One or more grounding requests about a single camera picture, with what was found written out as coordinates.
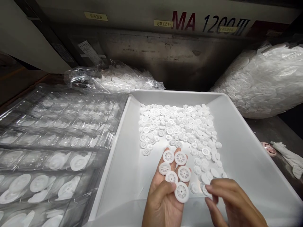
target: plastic bag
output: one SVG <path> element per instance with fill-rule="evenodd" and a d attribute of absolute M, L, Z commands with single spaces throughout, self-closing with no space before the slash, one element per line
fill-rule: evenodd
<path fill-rule="evenodd" d="M 227 94 L 246 118 L 283 113 L 303 102 L 303 45 L 245 50 L 210 91 Z"/>
<path fill-rule="evenodd" d="M 89 88 L 93 92 L 111 94 L 165 89 L 163 83 L 155 81 L 148 71 L 132 69 L 122 62 L 114 62 L 105 70 L 77 67 L 65 72 L 64 81 L 70 88 Z"/>

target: stacked blister trays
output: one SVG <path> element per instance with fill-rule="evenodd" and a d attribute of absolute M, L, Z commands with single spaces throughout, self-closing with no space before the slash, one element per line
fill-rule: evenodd
<path fill-rule="evenodd" d="M 126 100 L 39 85 L 2 114 L 0 227 L 87 218 Z"/>

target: pink object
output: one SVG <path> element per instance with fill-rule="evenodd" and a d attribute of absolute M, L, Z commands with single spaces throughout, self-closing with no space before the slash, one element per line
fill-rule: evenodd
<path fill-rule="evenodd" d="M 271 157 L 275 157 L 277 155 L 277 151 L 269 143 L 261 142 L 261 144 Z"/>

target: white glove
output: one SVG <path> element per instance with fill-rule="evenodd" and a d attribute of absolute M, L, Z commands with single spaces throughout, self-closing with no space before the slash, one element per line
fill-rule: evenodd
<path fill-rule="evenodd" d="M 291 165 L 291 167 L 293 168 L 294 176 L 299 180 L 303 173 L 303 158 L 286 149 L 286 145 L 284 145 L 282 142 L 271 142 L 271 144 L 282 154 L 285 160 Z"/>

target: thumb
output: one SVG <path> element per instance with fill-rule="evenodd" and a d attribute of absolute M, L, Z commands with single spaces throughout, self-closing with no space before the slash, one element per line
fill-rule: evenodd
<path fill-rule="evenodd" d="M 162 181 L 161 184 L 157 187 L 157 189 L 153 192 L 152 198 L 153 201 L 160 205 L 163 198 L 172 193 L 176 189 L 177 185 L 173 182 Z"/>
<path fill-rule="evenodd" d="M 217 208 L 216 204 L 208 197 L 205 198 L 205 202 L 208 206 L 209 212 L 211 214 L 211 220 L 214 224 L 214 227 L 228 227 L 227 223 L 224 221 L 224 218 Z"/>

